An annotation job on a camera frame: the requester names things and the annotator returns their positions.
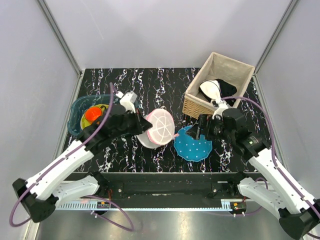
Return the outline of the white mesh laundry bag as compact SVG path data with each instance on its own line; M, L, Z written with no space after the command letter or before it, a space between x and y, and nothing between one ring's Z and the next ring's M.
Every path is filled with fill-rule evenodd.
M156 108L145 119L152 127L137 135L139 142L148 149L167 145L175 137L175 123L172 115L165 109Z

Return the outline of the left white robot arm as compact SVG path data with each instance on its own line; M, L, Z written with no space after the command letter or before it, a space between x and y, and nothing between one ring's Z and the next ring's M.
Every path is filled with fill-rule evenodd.
M66 202L92 195L97 198L108 196L109 182L98 172L90 172L65 186L61 183L80 165L104 150L113 139L141 135L152 126L139 112L126 111L99 117L46 168L28 179L18 178L13 182L17 202L22 204L30 220L39 223Z

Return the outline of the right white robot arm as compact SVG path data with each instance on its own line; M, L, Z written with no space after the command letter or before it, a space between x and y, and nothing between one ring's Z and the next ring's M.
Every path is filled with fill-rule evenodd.
M258 185L248 174L238 172L228 181L232 198L249 198L276 217L292 239L299 240L320 223L320 201L308 193L275 158L272 147L247 127L243 113L237 108L201 114L190 136L198 140L224 140L235 152L254 166L274 191Z

